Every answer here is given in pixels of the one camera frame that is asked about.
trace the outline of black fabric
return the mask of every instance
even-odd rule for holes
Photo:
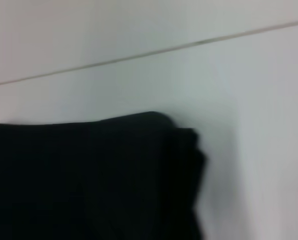
[[[196,144],[156,112],[0,124],[0,240],[199,240]]]

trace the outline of folded black garment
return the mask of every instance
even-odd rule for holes
[[[200,240],[196,144],[157,112],[0,124],[0,240]]]

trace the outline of white surface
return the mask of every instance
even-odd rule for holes
[[[209,240],[298,240],[298,27],[0,86],[0,122],[161,111],[202,134]]]
[[[298,20],[298,0],[0,0],[0,83]]]

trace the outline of dark clothing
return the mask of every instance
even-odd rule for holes
[[[0,240],[199,240],[196,143],[156,112],[0,124]]]

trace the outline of black cloth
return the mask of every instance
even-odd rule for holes
[[[0,240],[199,240],[196,144],[157,112],[0,124]]]

